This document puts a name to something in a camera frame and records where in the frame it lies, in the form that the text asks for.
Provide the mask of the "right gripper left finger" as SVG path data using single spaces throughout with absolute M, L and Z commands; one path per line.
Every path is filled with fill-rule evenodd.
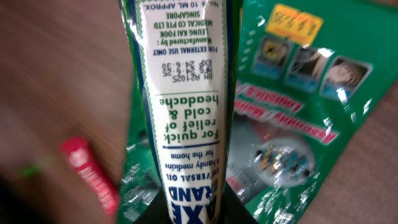
M 134 224 L 169 224 L 169 212 L 164 192 L 160 190 Z

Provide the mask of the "red Nescafe stick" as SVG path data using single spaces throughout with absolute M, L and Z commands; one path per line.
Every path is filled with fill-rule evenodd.
M 103 166 L 95 157 L 92 144 L 86 138 L 74 136 L 59 146 L 68 165 L 96 195 L 105 214 L 117 213 L 119 196 Z

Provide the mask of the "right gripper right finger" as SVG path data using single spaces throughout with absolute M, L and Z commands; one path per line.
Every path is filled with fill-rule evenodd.
M 257 224 L 228 183 L 224 185 L 217 224 Z

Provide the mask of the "green 3M gloves pack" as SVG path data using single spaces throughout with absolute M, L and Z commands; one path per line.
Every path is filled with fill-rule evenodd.
M 228 183 L 296 223 L 397 78 L 397 2 L 240 1 Z

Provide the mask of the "small green white box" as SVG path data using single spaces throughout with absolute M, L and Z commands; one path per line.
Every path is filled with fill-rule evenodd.
M 170 223 L 217 223 L 233 117 L 240 1 L 122 0 L 134 81 L 118 223 L 164 192 Z

